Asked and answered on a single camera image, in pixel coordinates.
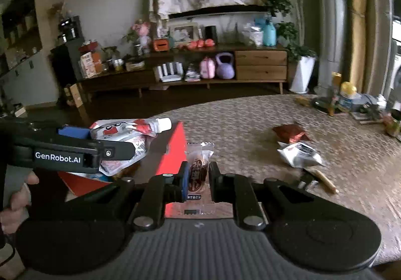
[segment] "white cap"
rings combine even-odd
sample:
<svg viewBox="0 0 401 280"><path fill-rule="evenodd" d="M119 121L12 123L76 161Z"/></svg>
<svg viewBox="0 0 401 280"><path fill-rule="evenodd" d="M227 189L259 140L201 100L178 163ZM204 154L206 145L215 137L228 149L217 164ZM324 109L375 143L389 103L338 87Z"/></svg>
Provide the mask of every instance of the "white cap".
<svg viewBox="0 0 401 280"><path fill-rule="evenodd" d="M163 131L171 130L171 120L170 118L156 118L159 123L160 133Z"/></svg>

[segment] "photo frame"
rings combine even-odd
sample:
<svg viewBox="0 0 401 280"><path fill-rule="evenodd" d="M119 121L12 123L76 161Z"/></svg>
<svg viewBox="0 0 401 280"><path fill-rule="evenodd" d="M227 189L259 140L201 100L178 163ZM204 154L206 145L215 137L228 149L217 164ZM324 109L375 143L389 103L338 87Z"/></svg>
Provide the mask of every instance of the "photo frame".
<svg viewBox="0 0 401 280"><path fill-rule="evenodd" d="M169 24L170 36L174 39L174 47L189 44L199 39L197 23Z"/></svg>

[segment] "wooden stick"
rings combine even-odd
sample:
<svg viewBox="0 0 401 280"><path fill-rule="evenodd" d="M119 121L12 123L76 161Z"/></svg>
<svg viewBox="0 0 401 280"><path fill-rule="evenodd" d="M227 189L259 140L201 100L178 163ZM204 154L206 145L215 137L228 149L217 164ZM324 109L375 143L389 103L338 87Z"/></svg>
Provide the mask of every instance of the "wooden stick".
<svg viewBox="0 0 401 280"><path fill-rule="evenodd" d="M326 177L324 173L322 173L320 170L317 170L316 168L308 168L308 172L310 172L313 176L315 176L317 179L321 180L323 184L325 184L330 192L333 194L338 193L338 189L336 186L333 184L333 182Z"/></svg>

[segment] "kitchen cabinet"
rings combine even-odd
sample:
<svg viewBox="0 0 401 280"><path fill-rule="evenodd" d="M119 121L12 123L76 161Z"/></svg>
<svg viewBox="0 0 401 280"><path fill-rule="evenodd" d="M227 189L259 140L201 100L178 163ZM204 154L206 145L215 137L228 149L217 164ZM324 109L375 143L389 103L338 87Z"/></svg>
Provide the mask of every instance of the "kitchen cabinet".
<svg viewBox="0 0 401 280"><path fill-rule="evenodd" d="M33 106L56 102L59 88L42 50L1 78L6 97L13 104Z"/></svg>

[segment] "cardboard box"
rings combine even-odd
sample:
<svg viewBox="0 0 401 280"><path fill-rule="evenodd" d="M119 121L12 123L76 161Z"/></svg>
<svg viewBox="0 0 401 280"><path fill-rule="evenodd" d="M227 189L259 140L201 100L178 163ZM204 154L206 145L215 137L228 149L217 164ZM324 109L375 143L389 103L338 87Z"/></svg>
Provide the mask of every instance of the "cardboard box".
<svg viewBox="0 0 401 280"><path fill-rule="evenodd" d="M73 96L75 105L78 107L81 107L83 105L83 100L82 100L82 96L79 93L79 88L77 84L73 84L72 86L70 86L70 91L71 91L71 95Z"/></svg>
<svg viewBox="0 0 401 280"><path fill-rule="evenodd" d="M85 78L92 77L96 75L95 64L92 59L92 53L87 53L81 56L81 66L85 73Z"/></svg>

